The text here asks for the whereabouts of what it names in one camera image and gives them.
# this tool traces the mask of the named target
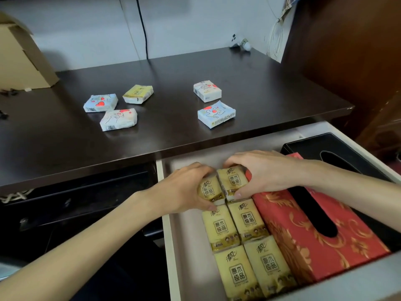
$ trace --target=dark pants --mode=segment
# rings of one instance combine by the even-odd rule
[[[71,300],[170,300],[166,254],[139,232]]]

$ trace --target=brown box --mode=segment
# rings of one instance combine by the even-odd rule
[[[0,89],[40,89],[58,81],[30,35],[23,23],[0,11]]]

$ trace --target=white wall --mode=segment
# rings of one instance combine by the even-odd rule
[[[238,31],[266,53],[271,27],[284,4],[284,0],[139,1],[150,58],[228,46]],[[6,0],[0,1],[0,10],[32,30],[55,70],[68,70],[146,58],[136,0],[121,2],[124,11],[119,0]]]

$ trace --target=blue tissue pack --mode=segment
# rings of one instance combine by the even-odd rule
[[[210,129],[235,117],[235,109],[221,101],[198,111],[198,119]]]

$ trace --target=red tissue box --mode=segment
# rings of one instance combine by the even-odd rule
[[[298,153],[290,156],[302,159]],[[252,174],[247,171],[246,177],[250,181]],[[313,227],[288,190],[253,196],[299,284],[320,281],[390,252],[350,207],[323,193],[306,189],[336,224],[338,234],[335,238],[328,238]]]

